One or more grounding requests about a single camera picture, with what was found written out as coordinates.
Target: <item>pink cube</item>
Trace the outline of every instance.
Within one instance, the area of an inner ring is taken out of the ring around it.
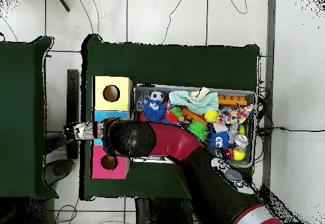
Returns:
[[[114,170],[103,168],[101,160],[106,155],[102,145],[94,145],[91,147],[93,158],[90,159],[90,164],[93,165],[93,174],[90,173],[90,178],[101,178],[111,180],[124,180],[129,171],[129,159],[125,157],[117,157],[117,166]]]

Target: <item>dark green tabletop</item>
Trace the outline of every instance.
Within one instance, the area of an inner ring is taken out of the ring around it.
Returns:
[[[259,47],[155,46],[105,43],[98,35],[83,42],[81,120],[91,120],[91,77],[129,77],[149,83],[256,91]],[[132,162],[125,180],[89,178],[90,142],[81,144],[81,198],[181,197],[187,194],[172,164]],[[252,167],[241,170],[251,176]]]
[[[51,37],[0,42],[0,196],[55,197],[42,179],[44,55]]]

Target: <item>yellow cube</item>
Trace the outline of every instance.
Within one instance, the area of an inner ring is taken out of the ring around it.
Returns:
[[[95,110],[129,112],[132,81],[128,77],[94,76],[94,86]]]

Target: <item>teal cloth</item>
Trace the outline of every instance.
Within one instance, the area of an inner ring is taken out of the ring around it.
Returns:
[[[218,93],[208,93],[200,102],[191,99],[188,91],[171,91],[169,100],[173,105],[184,105],[193,113],[203,115],[207,111],[219,111]]]

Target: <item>gray plastic bin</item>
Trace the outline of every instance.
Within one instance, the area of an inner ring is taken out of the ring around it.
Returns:
[[[167,85],[150,85],[146,86],[145,84],[136,84],[133,88],[134,94],[134,104],[139,99],[142,91],[161,91],[165,94],[165,100],[170,91],[176,90],[186,90],[186,91],[198,91],[200,88],[195,87],[182,87],[182,86],[167,86]],[[248,118],[244,121],[243,125],[245,128],[245,135],[248,137],[249,145],[247,147],[246,156],[242,161],[227,161],[232,166],[240,167],[240,168],[248,168],[253,164],[254,155],[255,155],[255,139],[256,139],[256,125],[257,125],[257,94],[253,91],[239,91],[239,90],[231,90],[231,89],[213,89],[209,88],[210,92],[217,92],[218,95],[230,95],[230,96],[238,96],[238,97],[246,97],[248,105],[253,104],[254,109],[248,116]],[[139,113],[134,113],[134,119],[138,120]]]

